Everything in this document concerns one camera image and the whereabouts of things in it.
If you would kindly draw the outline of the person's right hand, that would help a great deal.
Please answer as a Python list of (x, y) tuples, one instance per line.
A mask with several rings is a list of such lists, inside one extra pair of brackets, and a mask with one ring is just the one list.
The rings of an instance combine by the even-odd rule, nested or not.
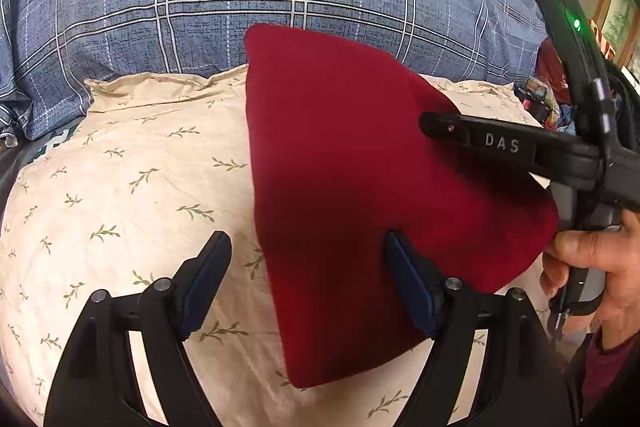
[(549, 297), (566, 285), (572, 268), (601, 270), (605, 292), (596, 313), (569, 317), (565, 334), (591, 326), (601, 332), (601, 347), (613, 350), (639, 332), (639, 216), (620, 215), (617, 231), (565, 231), (555, 236), (542, 255), (540, 286)]

